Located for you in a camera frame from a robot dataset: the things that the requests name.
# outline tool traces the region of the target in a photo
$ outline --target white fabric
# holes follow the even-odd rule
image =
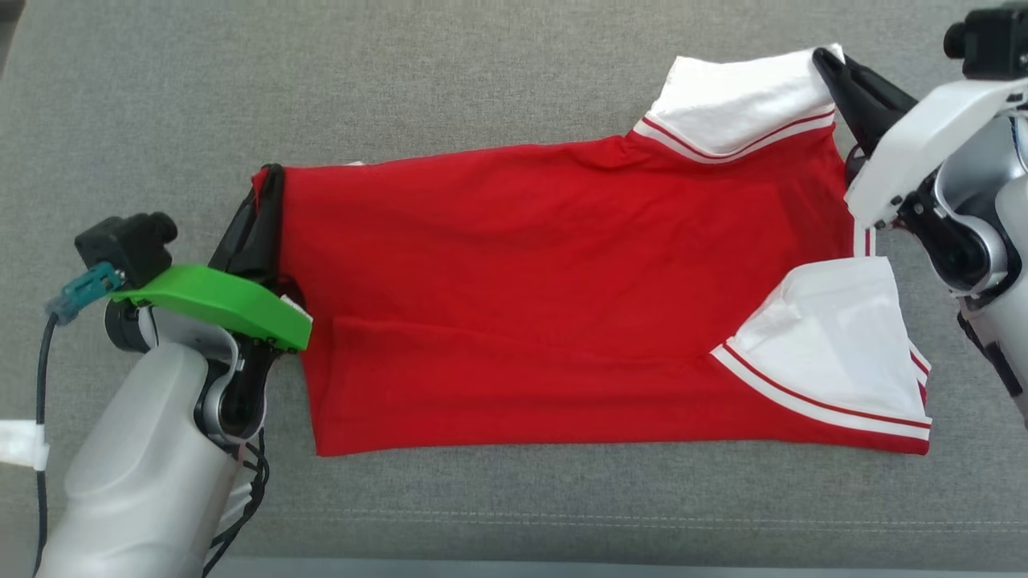
[[[829,48],[843,58],[838,44]],[[660,98],[633,130],[695,160],[725,162],[829,127],[835,105],[812,53],[811,48],[731,64],[678,57]]]
[[[779,389],[769,383],[761,374],[751,371],[746,364],[743,364],[738,358],[736,358],[735,355],[729,353],[729,347],[731,347],[731,344],[719,346],[710,353],[715,359],[718,359],[718,361],[725,365],[725,367],[742,380],[743,383],[754,388],[778,405],[792,409],[793,411],[806,416],[807,418],[817,420],[818,422],[832,424],[833,426],[890,435],[902,435],[918,439],[928,439],[929,432],[927,428],[919,428],[916,426],[896,424],[894,422],[886,422],[883,420],[876,420],[874,418],[846,413],[843,411],[835,411],[829,407],[824,407],[823,405],[811,403],[810,401],[790,394],[787,391]]]
[[[0,420],[0,463],[43,471],[49,453],[43,426],[32,420]]]
[[[793,269],[722,349],[726,351],[714,352],[718,359],[725,362],[726,354],[734,352],[767,377],[755,385],[746,375],[752,371],[743,366],[740,373],[735,366],[742,364],[733,357],[726,365],[743,381],[822,422],[844,425],[839,421],[852,422],[859,413],[871,421],[931,423],[918,388],[926,374],[911,357],[892,268],[885,257],[838,259]],[[915,430],[918,437],[927,435],[924,428]]]

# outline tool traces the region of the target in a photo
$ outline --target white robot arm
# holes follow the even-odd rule
[[[1028,5],[970,12],[944,43],[966,78],[920,103],[828,50],[814,64],[864,153],[847,160],[850,212],[917,237],[1028,427],[1026,40]]]
[[[114,217],[76,238],[90,269],[48,304],[51,323],[127,289],[108,305],[107,333],[145,355],[72,462],[37,578],[207,576],[260,505],[267,371],[306,346],[311,321],[279,277],[283,182],[270,166],[260,209],[252,191],[206,267],[171,265],[163,245],[176,229],[159,214]],[[244,468],[253,480],[233,489]]]

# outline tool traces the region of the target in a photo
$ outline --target red fabric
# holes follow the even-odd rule
[[[259,190],[263,173],[255,177]],[[726,165],[634,133],[286,170],[318,453],[527,442],[927,442],[779,407],[720,365],[792,268],[851,256],[832,130]]]

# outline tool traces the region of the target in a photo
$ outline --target red stripe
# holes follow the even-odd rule
[[[924,363],[922,363],[921,360],[917,358],[917,354],[915,354],[913,350],[911,350],[910,352],[910,358],[914,360],[914,365],[917,365],[917,367],[921,371],[924,371],[925,375],[931,373],[931,371],[924,365]]]
[[[878,420],[879,422],[890,422],[892,424],[902,424],[904,426],[914,426],[915,428],[923,428],[923,429],[926,429],[926,430],[931,428],[931,426],[929,426],[927,424],[921,424],[919,422],[911,422],[909,420],[901,420],[898,418],[887,418],[885,416],[875,416],[874,413],[865,413],[864,411],[854,411],[853,409],[846,409],[844,407],[837,407],[835,405],[829,405],[828,403],[821,403],[820,401],[817,401],[816,399],[811,399],[811,398],[809,398],[809,397],[807,397],[807,396],[805,396],[803,394],[796,393],[796,392],[794,392],[794,391],[792,391],[792,390],[790,390],[787,388],[784,388],[784,387],[776,384],[771,378],[769,378],[767,375],[765,375],[764,373],[761,373],[756,367],[754,367],[752,365],[750,365],[749,363],[747,363],[746,360],[742,359],[742,356],[740,356],[738,353],[736,353],[731,347],[729,347],[728,344],[725,344],[725,350],[728,351],[728,353],[731,354],[732,357],[734,357],[736,361],[738,361],[739,363],[741,363],[746,369],[748,369],[749,371],[751,371],[755,375],[757,375],[761,380],[764,380],[769,385],[773,386],[775,389],[777,389],[777,390],[779,390],[779,391],[781,391],[783,393],[787,393],[788,395],[791,395],[791,396],[793,396],[793,397],[795,397],[797,399],[801,399],[803,401],[806,401],[807,403],[811,403],[813,405],[816,405],[818,407],[822,407],[824,409],[831,409],[832,411],[838,411],[840,413],[848,413],[850,416],[856,416],[858,418],[868,418],[868,419],[871,419],[871,420]]]
[[[763,137],[761,137],[761,138],[757,139],[756,141],[747,144],[746,146],[740,148],[739,150],[737,150],[735,152],[730,152],[728,154],[710,154],[710,153],[707,153],[707,152],[703,152],[702,150],[697,149],[693,145],[691,145],[691,144],[687,143],[686,141],[680,139],[678,137],[672,135],[667,129],[661,127],[660,124],[657,124],[656,122],[654,122],[653,120],[650,120],[646,116],[642,117],[642,122],[646,122],[649,127],[660,131],[661,133],[663,133],[669,139],[673,140],[674,142],[678,143],[680,145],[688,148],[689,150],[695,152],[696,154],[698,154],[698,155],[700,155],[700,156],[702,156],[704,158],[710,158],[712,160],[724,160],[726,158],[731,158],[732,156],[736,156],[738,154],[742,154],[747,149],[752,148],[754,146],[760,144],[762,141],[765,141],[765,140],[767,140],[767,139],[769,139],[769,138],[777,135],[778,133],[784,131],[785,129],[788,129],[791,127],[796,127],[797,124],[802,124],[804,122],[810,122],[811,120],[818,120],[820,118],[825,118],[825,117],[832,116],[834,114],[835,114],[835,109],[833,108],[829,112],[825,112],[825,113],[822,113],[822,114],[818,114],[816,116],[808,116],[806,118],[801,118],[799,120],[794,120],[794,121],[790,122],[788,124],[785,124],[784,127],[781,127],[779,129],[775,129],[774,131],[768,133],[767,135],[764,135]]]

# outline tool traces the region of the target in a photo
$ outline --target blue connector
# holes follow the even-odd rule
[[[58,316],[58,325],[71,323],[78,312],[89,303],[100,300],[108,293],[117,291],[124,285],[124,275],[114,265],[104,261],[93,266],[81,277],[65,285],[61,295],[46,303],[46,315]]]

